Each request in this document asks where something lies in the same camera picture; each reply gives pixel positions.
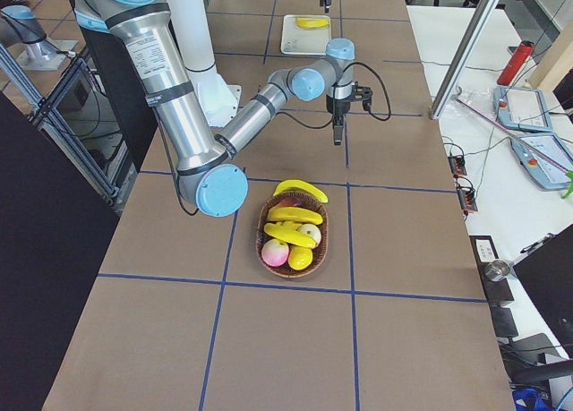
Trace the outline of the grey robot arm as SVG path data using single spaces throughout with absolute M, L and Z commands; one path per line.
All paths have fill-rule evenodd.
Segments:
M 226 217 L 241 208 L 248 182 L 230 159 L 247 146 L 293 97 L 334 97 L 352 81 L 355 45 L 332 39 L 324 57 L 298 68 L 278 70 L 242 109 L 213 133 L 207 100 L 234 101 L 217 74 L 204 0 L 75 0 L 76 20 L 86 30 L 122 40 L 174 149 L 177 195 L 205 215 Z

